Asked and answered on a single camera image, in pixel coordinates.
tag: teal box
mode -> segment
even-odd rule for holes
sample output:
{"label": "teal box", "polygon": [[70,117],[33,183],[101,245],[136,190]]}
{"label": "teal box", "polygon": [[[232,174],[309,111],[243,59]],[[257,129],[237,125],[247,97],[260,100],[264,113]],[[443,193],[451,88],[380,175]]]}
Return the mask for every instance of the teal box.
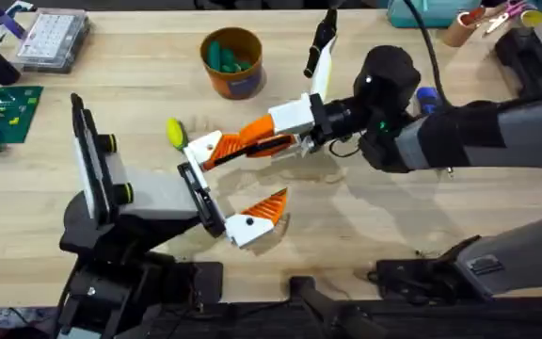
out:
{"label": "teal box", "polygon": [[[482,0],[411,0],[426,27],[448,27],[461,11],[478,8]],[[398,28],[417,27],[413,14],[403,0],[390,0],[388,18]]]}

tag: blue cap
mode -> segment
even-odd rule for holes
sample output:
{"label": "blue cap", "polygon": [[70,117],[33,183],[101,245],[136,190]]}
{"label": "blue cap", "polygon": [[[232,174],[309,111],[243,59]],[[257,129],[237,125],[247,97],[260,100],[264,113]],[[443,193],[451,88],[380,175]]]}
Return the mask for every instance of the blue cap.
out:
{"label": "blue cap", "polygon": [[438,91],[437,89],[432,88],[432,87],[422,87],[422,88],[418,88],[416,96],[418,99],[428,98],[428,97],[438,99]]}

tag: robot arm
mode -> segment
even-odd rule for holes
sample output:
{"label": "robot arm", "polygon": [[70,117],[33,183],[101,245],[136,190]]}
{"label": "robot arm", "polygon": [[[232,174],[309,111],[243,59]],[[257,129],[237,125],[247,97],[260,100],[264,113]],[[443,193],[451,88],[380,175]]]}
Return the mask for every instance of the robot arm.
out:
{"label": "robot arm", "polygon": [[403,171],[445,167],[542,168],[542,101],[504,111],[493,104],[467,106],[414,121],[393,141],[368,134],[359,145],[379,170],[391,171],[389,165],[398,165]]}

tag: gray robot arm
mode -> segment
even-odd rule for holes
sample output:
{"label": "gray robot arm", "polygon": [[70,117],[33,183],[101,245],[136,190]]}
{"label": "gray robot arm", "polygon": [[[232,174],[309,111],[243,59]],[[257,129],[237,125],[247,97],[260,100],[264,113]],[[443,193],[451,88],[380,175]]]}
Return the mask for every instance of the gray robot arm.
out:
{"label": "gray robot arm", "polygon": [[496,112],[459,109],[414,121],[394,144],[409,170],[542,168],[542,102]]}

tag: clear plastic container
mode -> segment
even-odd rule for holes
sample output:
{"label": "clear plastic container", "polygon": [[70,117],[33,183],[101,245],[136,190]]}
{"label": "clear plastic container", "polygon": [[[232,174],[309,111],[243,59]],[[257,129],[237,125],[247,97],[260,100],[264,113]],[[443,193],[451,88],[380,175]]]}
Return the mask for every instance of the clear plastic container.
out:
{"label": "clear plastic container", "polygon": [[[477,8],[481,2],[482,0],[411,0],[426,27],[448,27],[459,12]],[[390,0],[388,17],[395,27],[418,26],[404,0]]]}
{"label": "clear plastic container", "polygon": [[12,62],[25,72],[69,73],[88,32],[84,10],[40,8]]}

